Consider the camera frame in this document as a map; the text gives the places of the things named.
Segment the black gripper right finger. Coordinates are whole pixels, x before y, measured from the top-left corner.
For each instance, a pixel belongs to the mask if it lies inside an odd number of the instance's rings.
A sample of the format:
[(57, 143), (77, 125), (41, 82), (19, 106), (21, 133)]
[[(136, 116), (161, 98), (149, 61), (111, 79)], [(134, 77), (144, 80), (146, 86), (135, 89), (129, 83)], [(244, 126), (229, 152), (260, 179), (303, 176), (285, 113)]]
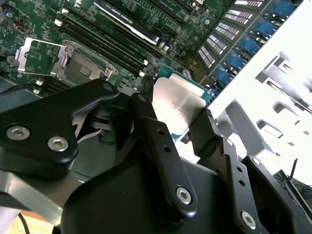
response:
[(190, 126), (199, 164), (215, 171), (226, 185), (235, 234), (307, 234), (309, 221), (263, 164), (253, 156), (239, 159), (234, 144), (220, 134), (205, 107)]

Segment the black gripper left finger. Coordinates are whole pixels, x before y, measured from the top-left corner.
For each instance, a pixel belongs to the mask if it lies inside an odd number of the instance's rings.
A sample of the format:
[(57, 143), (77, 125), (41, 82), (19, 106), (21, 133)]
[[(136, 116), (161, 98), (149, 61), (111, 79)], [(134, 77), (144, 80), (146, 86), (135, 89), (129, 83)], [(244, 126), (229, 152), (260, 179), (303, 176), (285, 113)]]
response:
[(143, 163), (143, 175), (156, 194), (153, 201), (175, 220), (192, 218), (197, 197), (165, 123), (149, 99), (128, 96), (103, 79), (62, 91), (0, 115), (0, 168), (50, 192), (70, 181), (78, 143), (100, 125), (101, 111), (113, 117), (116, 160), (108, 171), (89, 180), (88, 195), (112, 191), (109, 181), (131, 163)]

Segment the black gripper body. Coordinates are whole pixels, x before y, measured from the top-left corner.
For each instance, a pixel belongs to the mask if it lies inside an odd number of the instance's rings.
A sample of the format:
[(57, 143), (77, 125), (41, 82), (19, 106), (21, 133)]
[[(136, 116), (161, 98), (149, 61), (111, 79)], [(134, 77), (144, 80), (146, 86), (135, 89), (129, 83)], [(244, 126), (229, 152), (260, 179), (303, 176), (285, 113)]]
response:
[(143, 158), (116, 166), (79, 186), (61, 217), (63, 234), (256, 234), (256, 211), (233, 211), (226, 185), (212, 170), (183, 166), (198, 200), (194, 217), (168, 211), (153, 166)]

